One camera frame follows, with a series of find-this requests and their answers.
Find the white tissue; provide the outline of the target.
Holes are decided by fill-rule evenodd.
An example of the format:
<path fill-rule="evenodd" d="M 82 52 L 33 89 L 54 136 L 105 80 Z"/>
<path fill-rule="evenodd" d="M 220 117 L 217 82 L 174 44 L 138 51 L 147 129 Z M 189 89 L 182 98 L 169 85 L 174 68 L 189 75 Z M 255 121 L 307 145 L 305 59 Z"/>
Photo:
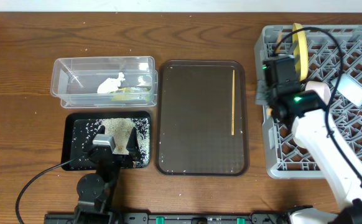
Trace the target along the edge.
<path fill-rule="evenodd" d="M 125 81 L 124 73 L 119 72 L 117 78 L 107 78 L 97 89 L 99 94 L 114 93 L 119 90 L 122 82 Z"/>

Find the green yellow snack wrapper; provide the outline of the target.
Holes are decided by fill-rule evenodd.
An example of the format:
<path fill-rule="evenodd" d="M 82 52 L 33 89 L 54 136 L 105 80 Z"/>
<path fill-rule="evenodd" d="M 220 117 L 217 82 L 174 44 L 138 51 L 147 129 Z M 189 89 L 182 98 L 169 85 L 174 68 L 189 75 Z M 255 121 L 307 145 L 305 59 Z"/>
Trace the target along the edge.
<path fill-rule="evenodd" d="M 112 101 L 148 100 L 150 89 L 144 87 L 126 87 L 113 91 Z"/>

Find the light blue bowl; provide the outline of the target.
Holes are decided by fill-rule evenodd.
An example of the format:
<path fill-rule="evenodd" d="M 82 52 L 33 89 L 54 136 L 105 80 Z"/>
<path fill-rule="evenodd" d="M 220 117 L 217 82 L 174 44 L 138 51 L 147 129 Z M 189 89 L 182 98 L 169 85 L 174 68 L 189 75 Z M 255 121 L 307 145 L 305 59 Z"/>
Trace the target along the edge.
<path fill-rule="evenodd" d="M 339 92 L 355 106 L 360 107 L 362 105 L 362 84 L 348 74 L 343 74 L 341 77 L 333 79 L 330 83 L 336 87 L 338 80 L 340 81 L 336 92 Z"/>

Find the pile of rice grains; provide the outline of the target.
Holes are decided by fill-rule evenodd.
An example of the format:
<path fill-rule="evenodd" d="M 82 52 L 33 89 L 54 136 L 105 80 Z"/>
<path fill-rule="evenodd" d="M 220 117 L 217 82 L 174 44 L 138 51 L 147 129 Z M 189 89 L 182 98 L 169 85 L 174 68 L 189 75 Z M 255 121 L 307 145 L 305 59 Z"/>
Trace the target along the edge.
<path fill-rule="evenodd" d="M 126 145 L 133 127 L 137 129 L 137 141 L 141 152 L 141 160 L 137 168 L 148 165 L 151 152 L 151 124 L 149 118 L 110 118 L 110 119 L 78 119 L 72 127 L 70 170 L 93 170 L 94 163 L 83 155 L 89 143 L 93 140 L 95 129 L 105 126 L 105 133 L 114 136 L 116 143 L 115 154 L 127 154 Z"/>

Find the pink white bowl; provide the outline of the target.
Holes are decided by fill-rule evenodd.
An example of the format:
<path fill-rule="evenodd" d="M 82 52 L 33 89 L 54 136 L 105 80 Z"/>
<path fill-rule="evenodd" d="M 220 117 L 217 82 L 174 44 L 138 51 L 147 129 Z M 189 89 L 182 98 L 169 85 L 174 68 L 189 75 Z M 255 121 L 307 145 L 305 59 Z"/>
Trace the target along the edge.
<path fill-rule="evenodd" d="M 309 81 L 305 86 L 305 91 L 313 90 L 327 105 L 330 101 L 331 93 L 330 88 L 326 83 Z"/>

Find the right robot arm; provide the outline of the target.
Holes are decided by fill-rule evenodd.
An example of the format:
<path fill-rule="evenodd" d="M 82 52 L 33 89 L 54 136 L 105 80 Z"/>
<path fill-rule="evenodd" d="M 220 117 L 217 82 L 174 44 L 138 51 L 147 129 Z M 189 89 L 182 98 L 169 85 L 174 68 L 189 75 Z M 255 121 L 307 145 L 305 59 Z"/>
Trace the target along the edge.
<path fill-rule="evenodd" d="M 327 180 L 338 214 L 313 207 L 291 210 L 289 223 L 362 223 L 362 162 L 343 139 L 326 104 L 313 90 L 302 91 L 294 58 L 264 60 L 266 103 L 275 121 L 288 126 Z"/>

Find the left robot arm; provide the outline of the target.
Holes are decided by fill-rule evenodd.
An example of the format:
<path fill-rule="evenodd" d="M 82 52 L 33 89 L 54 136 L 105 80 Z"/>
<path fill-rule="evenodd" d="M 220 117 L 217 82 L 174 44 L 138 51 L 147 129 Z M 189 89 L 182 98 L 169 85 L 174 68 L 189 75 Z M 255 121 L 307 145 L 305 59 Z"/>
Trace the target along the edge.
<path fill-rule="evenodd" d="M 85 151 L 96 172 L 84 175 L 77 184 L 78 205 L 73 223 L 124 223 L 123 215 L 112 207 L 114 190 L 121 169 L 130 169 L 142 159 L 133 127 L 126 144 L 127 154 L 115 154 L 114 137 L 98 133 Z"/>

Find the yellow round plate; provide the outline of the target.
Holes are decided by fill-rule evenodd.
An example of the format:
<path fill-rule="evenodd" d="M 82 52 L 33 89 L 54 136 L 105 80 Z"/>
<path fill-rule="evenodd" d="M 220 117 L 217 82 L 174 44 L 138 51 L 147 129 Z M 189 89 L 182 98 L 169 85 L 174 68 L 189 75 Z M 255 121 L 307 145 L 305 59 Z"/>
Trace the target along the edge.
<path fill-rule="evenodd" d="M 293 34 L 292 43 L 295 44 L 293 55 L 297 60 L 295 70 L 300 75 L 300 81 L 303 81 L 307 78 L 309 69 L 308 46 L 305 31 L 303 30 Z"/>

